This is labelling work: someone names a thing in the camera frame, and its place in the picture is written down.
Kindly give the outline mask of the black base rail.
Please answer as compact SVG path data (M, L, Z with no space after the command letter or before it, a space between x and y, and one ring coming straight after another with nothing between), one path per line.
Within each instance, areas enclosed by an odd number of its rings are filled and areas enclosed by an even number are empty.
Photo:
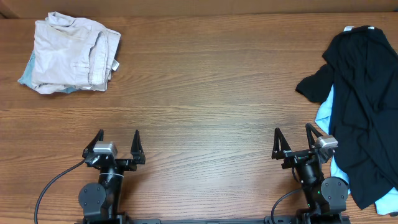
M264 218L240 218L240 219L207 219L207 220L160 220L160 219L132 219L128 216L121 218L102 220L102 221L82 221L81 223L94 223L94 224L294 224L302 223L296 221L294 216L275 216L274 222L271 217Z

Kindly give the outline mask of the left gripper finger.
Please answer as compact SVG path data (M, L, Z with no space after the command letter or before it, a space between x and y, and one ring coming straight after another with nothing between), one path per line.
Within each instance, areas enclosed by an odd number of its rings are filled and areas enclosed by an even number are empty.
M131 146L132 159L136 164L145 164L146 157L142 148L139 131L136 130Z
M93 138L93 140L85 147L83 150L82 157L87 157L89 153L94 152L94 147L98 141L103 141L104 131L100 129L97 135Z

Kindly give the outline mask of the beige folded trousers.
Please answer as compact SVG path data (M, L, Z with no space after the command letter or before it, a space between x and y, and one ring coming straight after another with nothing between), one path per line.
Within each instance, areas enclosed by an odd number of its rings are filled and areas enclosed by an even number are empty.
M99 22L50 12L35 22L32 87L40 94L106 91L121 34Z

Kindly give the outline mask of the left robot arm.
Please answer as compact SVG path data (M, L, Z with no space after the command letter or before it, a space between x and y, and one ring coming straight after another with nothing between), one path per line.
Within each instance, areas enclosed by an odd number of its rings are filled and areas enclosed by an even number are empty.
M125 172L134 172L138 165L146 163L139 131L132 140L131 159L118 159L116 144L103 140L101 129L83 151L88 167L99 170L97 182L86 184L79 193L78 201L83 209L83 223L128 224L130 217L119 211L119 203Z

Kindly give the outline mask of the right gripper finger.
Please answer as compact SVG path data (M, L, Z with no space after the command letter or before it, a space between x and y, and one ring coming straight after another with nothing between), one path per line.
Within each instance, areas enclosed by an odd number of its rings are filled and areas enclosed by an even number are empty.
M307 141L308 141L308 146L310 149L319 149L321 148L320 146L320 140L322 140L323 135L313 127L312 124L307 123L305 125L305 130L306 130L306 135L307 135Z
M292 152L286 138L279 128L274 130L272 159L285 159Z

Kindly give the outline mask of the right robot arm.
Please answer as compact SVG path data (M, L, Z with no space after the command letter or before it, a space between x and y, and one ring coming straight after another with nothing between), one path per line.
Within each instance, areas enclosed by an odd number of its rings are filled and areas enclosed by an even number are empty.
M293 190L273 205L270 223L335 224L349 223L349 217L341 213L346 210L349 185L339 177L325 177L322 165L331 159L338 141L331 135L324 136L310 123L305 125L308 149L293 151L279 128L274 130L274 145L271 158L282 160L281 167L290 169L300 188ZM307 208L298 209L295 215L275 216L275 210L283 199L303 192Z

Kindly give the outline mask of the light blue folded garment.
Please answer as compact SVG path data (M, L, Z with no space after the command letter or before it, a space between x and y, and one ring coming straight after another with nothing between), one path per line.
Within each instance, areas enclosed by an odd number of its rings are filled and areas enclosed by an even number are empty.
M34 87L32 86L32 71L34 69L34 63L35 63L35 53L32 52L23 75L20 77L20 79L18 79L18 82L21 85L26 85L31 89L34 89ZM74 91L76 91L76 89L73 87L68 87L58 90L59 93L72 93Z

